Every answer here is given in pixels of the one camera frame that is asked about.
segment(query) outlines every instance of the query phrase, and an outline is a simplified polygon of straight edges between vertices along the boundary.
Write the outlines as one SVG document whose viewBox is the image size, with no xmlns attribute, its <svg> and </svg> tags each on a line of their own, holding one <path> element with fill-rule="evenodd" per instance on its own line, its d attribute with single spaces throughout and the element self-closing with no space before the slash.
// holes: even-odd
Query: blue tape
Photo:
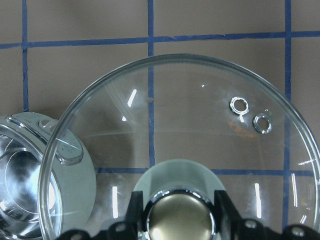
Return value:
<svg viewBox="0 0 320 240">
<path fill-rule="evenodd" d="M 320 31 L 293 31 L 291 32 L 292 38 L 313 38 L 320 37 Z"/>
<path fill-rule="evenodd" d="M 181 36 L 155 36 L 155 43 L 184 42 L 194 40 L 239 40 L 239 39 L 274 39 L 284 38 L 284 32 L 259 32 L 259 33 L 231 33 L 231 34 L 207 34 L 207 35 L 181 35 Z"/>
<path fill-rule="evenodd" d="M 89 39 L 89 40 L 63 40 L 63 41 L 32 41 L 26 43 L 25 48 L 45 48 L 45 47 L 65 47 L 65 46 L 94 46 L 94 45 L 120 45 L 120 44 L 143 44 L 150 43 L 149 49 L 153 49 L 153 43 L 185 42 L 195 40 L 239 40 L 239 39 L 274 39 L 285 38 L 285 32 L 259 32 L 259 33 L 231 33 L 225 35 L 180 35 L 180 36 L 150 36 L 132 38 L 111 38 L 111 39 Z M 293 31 L 292 38 L 312 38 L 320 37 L 320 31 Z M 0 49 L 21 47 L 22 43 L 2 43 Z"/>
<path fill-rule="evenodd" d="M 0 44 L 0 49 L 11 49 L 16 47 L 21 47 L 21 43 L 2 43 Z"/>
<path fill-rule="evenodd" d="M 314 177 L 311 170 L 294 170 L 289 173 L 284 170 L 261 170 L 261 169 L 212 169 L 216 175 L 252 175 L 252 176 L 284 176 L 295 174 L 297 177 Z"/>
<path fill-rule="evenodd" d="M 154 55 L 154 1 L 148 0 L 148 56 Z M 148 137 L 149 137 L 149 166 L 156 164 L 155 159 L 155 109 L 154 109 L 154 68 L 148 68 L 148 97 L 151 99 L 148 103 Z"/>
<path fill-rule="evenodd" d="M 141 43 L 148 43 L 148 42 L 149 42 L 149 37 L 66 40 L 66 41 L 34 41 L 34 42 L 29 42 L 28 47 L 42 48 L 42 47 L 65 47 L 65 46 L 94 46 L 94 45 L 117 45 L 117 44 L 141 44 Z"/>
<path fill-rule="evenodd" d="M 131 168 L 131 167 L 97 167 L 95 172 L 99 174 L 144 174 L 149 168 Z M 247 175 L 247 176 L 283 176 L 283 170 L 259 170 L 259 169 L 212 169 L 216 175 Z M 295 174 L 296 177 L 312 177 L 314 173 L 311 170 L 295 170 L 289 173 Z"/>
<path fill-rule="evenodd" d="M 96 167 L 96 174 L 144 174 L 148 168 Z"/>
<path fill-rule="evenodd" d="M 154 36 L 154 0 L 148 0 L 148 36 Z"/>
<path fill-rule="evenodd" d="M 23 74 L 23 111 L 29 111 L 29 96 L 28 96 L 28 14 L 27 0 L 22 0 L 22 74 Z"/>
<path fill-rule="evenodd" d="M 291 100 L 291 0 L 285 0 L 285 79 L 284 94 Z M 290 179 L 290 119 L 284 119 L 284 157 L 283 157 L 283 202 L 282 229 L 288 225 L 289 218 L 289 179 Z"/>
</svg>

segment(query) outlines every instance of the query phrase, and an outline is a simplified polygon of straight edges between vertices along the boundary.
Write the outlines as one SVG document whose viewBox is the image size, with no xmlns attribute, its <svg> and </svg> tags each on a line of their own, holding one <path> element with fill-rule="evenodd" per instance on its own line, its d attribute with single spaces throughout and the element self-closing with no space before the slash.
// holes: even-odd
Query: clear glass lid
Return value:
<svg viewBox="0 0 320 240">
<path fill-rule="evenodd" d="M 58 156 L 62 145 L 77 148 L 68 142 L 69 131 L 90 157 L 68 165 Z M 320 229 L 319 151 L 290 102 L 239 65 L 170 54 L 113 70 L 63 114 L 40 168 L 43 237 L 107 229 L 123 219 L 142 175 L 174 159 L 210 169 L 242 217 L 277 232 L 290 224 Z M 60 215 L 50 213 L 52 174 Z"/>
</svg>

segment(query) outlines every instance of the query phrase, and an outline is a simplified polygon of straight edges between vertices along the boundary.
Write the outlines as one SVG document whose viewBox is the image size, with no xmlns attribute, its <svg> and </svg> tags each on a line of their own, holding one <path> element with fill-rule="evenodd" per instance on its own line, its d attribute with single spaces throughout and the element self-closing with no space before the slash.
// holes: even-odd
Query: screw hole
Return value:
<svg viewBox="0 0 320 240">
<path fill-rule="evenodd" d="M 258 114 L 253 119 L 253 126 L 258 133 L 267 134 L 272 130 L 269 117 L 263 113 Z"/>
<path fill-rule="evenodd" d="M 247 100 L 240 96 L 233 97 L 229 103 L 229 107 L 231 111 L 237 115 L 245 115 L 249 112 Z"/>
</svg>

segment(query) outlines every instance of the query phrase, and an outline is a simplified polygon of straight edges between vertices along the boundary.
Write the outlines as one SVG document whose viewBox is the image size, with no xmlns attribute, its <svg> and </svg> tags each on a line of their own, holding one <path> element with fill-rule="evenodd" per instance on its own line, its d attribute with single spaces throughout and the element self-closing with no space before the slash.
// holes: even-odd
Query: grid square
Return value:
<svg viewBox="0 0 320 240">
<path fill-rule="evenodd" d="M 319 31 L 319 12 L 318 0 L 291 0 L 292 31 Z"/>
<path fill-rule="evenodd" d="M 155 0 L 154 35 L 283 32 L 284 1 Z"/>
<path fill-rule="evenodd" d="M 220 67 L 190 63 L 154 67 L 155 162 L 189 159 L 209 169 L 282 170 L 282 109 L 248 80 Z M 242 119 L 229 107 L 247 100 Z M 272 131 L 258 133 L 256 115 L 269 115 Z"/>
<path fill-rule="evenodd" d="M 218 178 L 243 218 L 255 218 L 264 226 L 282 232 L 283 177 L 218 175 Z M 261 211 L 257 208 L 257 197 L 261 199 Z"/>
<path fill-rule="evenodd" d="M 144 0 L 32 0 L 27 9 L 31 42 L 148 36 Z"/>
<path fill-rule="evenodd" d="M 320 38 L 292 39 L 291 100 L 320 141 Z"/>
<path fill-rule="evenodd" d="M 20 43 L 22 41 L 21 0 L 0 1 L 0 44 Z"/>
<path fill-rule="evenodd" d="M 29 109 L 58 119 L 89 84 L 147 56 L 146 44 L 28 49 Z"/>
<path fill-rule="evenodd" d="M 154 54 L 189 53 L 224 59 L 257 73 L 285 92 L 284 39 L 196 40 L 154 44 Z"/>
<path fill-rule="evenodd" d="M 22 50 L 0 49 L 0 115 L 23 111 Z"/>
</svg>

